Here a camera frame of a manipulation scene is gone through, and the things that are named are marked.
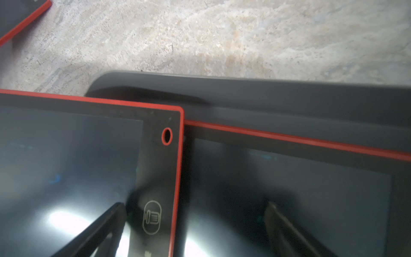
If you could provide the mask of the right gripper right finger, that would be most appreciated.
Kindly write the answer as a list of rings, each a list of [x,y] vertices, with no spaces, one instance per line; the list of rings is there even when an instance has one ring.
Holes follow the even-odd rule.
[[[277,205],[269,201],[264,211],[264,224],[270,247],[277,257],[320,257],[321,253],[282,214]]]

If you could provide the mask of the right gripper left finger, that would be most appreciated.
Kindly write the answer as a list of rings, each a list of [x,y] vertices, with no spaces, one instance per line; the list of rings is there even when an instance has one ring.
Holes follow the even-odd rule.
[[[76,238],[54,254],[55,257],[114,257],[127,220],[126,207],[115,203]]]

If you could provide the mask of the red writing tablet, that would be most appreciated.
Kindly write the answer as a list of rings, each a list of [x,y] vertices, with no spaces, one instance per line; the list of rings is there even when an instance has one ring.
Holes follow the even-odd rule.
[[[181,107],[1,90],[1,256],[54,257],[112,205],[115,257],[171,257]]]
[[[411,155],[186,121],[174,255],[276,257],[269,201],[325,257],[411,254]]]
[[[50,0],[1,0],[1,46],[51,6]]]

